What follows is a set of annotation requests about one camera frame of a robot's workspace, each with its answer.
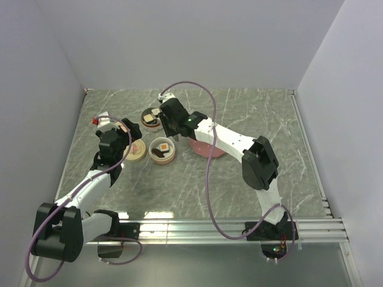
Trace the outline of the dark brown food piece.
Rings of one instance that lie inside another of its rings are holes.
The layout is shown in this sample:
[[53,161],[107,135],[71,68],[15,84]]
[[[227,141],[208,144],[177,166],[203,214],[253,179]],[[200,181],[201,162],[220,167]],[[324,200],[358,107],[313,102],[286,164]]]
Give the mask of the dark brown food piece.
[[161,150],[159,150],[158,148],[153,148],[151,150],[151,152],[158,158],[164,158],[164,152],[162,152]]

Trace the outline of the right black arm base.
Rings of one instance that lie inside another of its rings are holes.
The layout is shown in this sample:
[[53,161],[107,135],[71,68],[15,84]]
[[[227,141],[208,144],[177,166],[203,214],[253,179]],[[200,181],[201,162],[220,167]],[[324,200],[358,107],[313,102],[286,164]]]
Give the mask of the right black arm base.
[[287,242],[299,239],[299,235],[296,223],[284,218],[276,225],[263,221],[245,238],[247,241],[266,242],[261,244],[263,255],[267,259],[279,260],[288,254]]

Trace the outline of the tan sushi piece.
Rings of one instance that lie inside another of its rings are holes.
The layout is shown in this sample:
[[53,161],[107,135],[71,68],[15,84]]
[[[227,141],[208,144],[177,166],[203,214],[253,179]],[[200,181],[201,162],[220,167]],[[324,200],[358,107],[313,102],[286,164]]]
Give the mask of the tan sushi piece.
[[153,120],[154,120],[154,117],[151,115],[151,114],[147,114],[147,115],[144,115],[143,116],[143,120],[147,123],[147,124],[152,124]]

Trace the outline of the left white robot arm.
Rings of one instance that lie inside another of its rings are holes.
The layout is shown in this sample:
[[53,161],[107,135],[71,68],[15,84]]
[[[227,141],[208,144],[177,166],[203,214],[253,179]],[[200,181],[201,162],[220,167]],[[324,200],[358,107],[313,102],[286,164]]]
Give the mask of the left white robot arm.
[[97,210],[83,215],[93,202],[106,193],[122,171],[125,150],[142,137],[139,124],[107,114],[93,119],[97,126],[99,150],[86,177],[66,196],[37,209],[29,253],[35,256],[73,262],[85,243],[103,236],[115,240],[122,235],[118,213]]

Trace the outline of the metal tongs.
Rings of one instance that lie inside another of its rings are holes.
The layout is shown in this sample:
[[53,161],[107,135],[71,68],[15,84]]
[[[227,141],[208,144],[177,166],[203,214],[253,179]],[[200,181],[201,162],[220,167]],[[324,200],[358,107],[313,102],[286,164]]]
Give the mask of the metal tongs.
[[179,134],[174,134],[172,135],[172,138],[175,142],[178,142],[180,140],[180,135]]

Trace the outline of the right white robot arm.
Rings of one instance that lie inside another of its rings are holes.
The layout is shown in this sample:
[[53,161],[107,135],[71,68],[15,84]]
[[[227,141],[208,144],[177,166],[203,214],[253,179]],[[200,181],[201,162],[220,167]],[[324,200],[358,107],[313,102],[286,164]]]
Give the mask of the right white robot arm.
[[197,111],[189,114],[173,94],[160,96],[159,102],[159,117],[167,137],[181,135],[203,142],[238,160],[244,182],[256,190],[263,215],[281,203],[277,184],[279,163],[267,138],[241,135]]

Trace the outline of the orange topped sushi piece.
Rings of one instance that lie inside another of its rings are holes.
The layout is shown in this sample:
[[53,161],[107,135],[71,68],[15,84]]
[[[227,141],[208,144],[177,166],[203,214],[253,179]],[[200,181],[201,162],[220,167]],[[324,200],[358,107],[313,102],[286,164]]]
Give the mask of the orange topped sushi piece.
[[168,152],[170,150],[169,144],[168,143],[161,143],[159,145],[159,150],[161,150],[164,153]]

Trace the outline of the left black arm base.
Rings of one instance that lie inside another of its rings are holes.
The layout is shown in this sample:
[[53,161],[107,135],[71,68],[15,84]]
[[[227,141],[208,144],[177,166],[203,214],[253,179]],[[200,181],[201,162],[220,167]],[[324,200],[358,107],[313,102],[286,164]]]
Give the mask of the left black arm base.
[[119,259],[125,249],[125,241],[117,238],[139,239],[140,223],[120,222],[117,231],[98,236],[95,241],[98,243],[97,252],[101,259]]

